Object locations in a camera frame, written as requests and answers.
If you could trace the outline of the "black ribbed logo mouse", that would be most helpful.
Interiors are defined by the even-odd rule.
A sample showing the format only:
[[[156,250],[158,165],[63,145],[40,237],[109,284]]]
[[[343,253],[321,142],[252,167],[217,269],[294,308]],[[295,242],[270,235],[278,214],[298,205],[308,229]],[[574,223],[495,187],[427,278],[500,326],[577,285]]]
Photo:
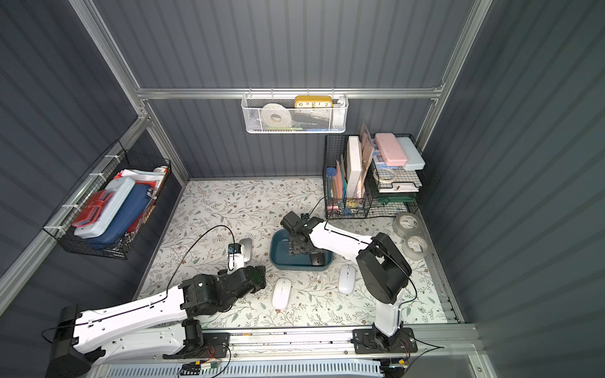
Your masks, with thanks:
[[[311,265],[314,267],[320,267],[326,265],[326,255],[323,253],[317,253],[310,255]]]

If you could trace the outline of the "teal plastic storage box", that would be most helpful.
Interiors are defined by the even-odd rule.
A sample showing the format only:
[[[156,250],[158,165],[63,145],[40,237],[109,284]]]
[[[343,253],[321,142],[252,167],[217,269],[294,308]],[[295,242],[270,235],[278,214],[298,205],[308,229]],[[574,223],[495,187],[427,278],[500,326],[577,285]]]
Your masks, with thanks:
[[[269,249],[269,260],[280,270],[321,272],[332,264],[332,252],[300,253],[295,250],[290,234],[280,230],[274,234]]]

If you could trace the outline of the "silver grey slim mouse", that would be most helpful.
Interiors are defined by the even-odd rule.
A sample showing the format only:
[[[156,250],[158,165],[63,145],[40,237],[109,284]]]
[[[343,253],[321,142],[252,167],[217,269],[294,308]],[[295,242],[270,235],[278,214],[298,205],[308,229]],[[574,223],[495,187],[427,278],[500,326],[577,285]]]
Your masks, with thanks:
[[[244,262],[248,263],[252,258],[253,241],[251,238],[244,238],[239,241],[241,253],[244,256]]]

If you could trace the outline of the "white small mouse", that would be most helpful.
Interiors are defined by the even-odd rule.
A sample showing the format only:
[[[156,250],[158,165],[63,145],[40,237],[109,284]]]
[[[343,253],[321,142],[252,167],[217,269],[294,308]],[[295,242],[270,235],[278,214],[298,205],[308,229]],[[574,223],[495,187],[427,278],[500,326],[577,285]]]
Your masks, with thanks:
[[[280,278],[274,286],[272,305],[275,310],[285,310],[291,294],[291,280]]]

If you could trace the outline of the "silver rimmed slim mouse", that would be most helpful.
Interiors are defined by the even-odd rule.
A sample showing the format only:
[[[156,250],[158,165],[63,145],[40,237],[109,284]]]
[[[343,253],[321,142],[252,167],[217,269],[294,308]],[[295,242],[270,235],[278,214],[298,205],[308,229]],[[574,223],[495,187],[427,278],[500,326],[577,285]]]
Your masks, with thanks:
[[[341,294],[350,295],[354,291],[356,268],[352,265],[343,265],[340,269],[338,290]]]

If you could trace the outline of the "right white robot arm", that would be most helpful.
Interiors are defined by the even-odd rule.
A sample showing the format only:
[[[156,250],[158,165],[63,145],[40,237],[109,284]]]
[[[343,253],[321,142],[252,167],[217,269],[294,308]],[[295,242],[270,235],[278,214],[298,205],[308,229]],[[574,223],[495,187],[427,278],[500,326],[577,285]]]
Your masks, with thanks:
[[[375,338],[389,343],[400,334],[400,307],[404,304],[403,292],[411,283],[412,269],[390,236],[382,232],[358,235],[319,217],[294,212],[287,213],[280,225],[289,234],[289,253],[308,255],[312,266],[324,266],[328,252],[356,264],[367,291],[377,301]]]

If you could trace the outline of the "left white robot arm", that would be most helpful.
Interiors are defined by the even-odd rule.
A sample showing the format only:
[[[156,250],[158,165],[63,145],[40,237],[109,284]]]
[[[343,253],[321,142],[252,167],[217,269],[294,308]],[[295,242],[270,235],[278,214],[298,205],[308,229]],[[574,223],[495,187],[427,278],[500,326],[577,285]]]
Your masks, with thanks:
[[[101,310],[77,305],[61,310],[54,328],[48,377],[78,377],[107,353],[104,343],[171,321],[226,312],[247,294],[266,287],[264,266],[240,266],[217,275],[199,274],[164,292]]]

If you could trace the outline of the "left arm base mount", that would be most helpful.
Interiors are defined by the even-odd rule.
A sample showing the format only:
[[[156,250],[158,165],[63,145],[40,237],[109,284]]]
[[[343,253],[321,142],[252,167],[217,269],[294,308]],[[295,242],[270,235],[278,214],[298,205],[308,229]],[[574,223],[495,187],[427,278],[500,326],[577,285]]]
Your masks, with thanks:
[[[183,346],[171,354],[163,354],[164,360],[224,358],[230,341],[228,332],[214,332],[185,339]]]

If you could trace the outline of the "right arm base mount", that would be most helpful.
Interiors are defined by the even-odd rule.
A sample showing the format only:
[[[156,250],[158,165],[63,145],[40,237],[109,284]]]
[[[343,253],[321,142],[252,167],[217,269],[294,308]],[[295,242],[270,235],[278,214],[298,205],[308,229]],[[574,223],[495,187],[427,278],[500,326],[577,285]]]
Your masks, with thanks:
[[[350,342],[356,354],[413,354],[418,351],[410,328],[399,329],[392,336],[383,335],[375,328],[354,329]]]

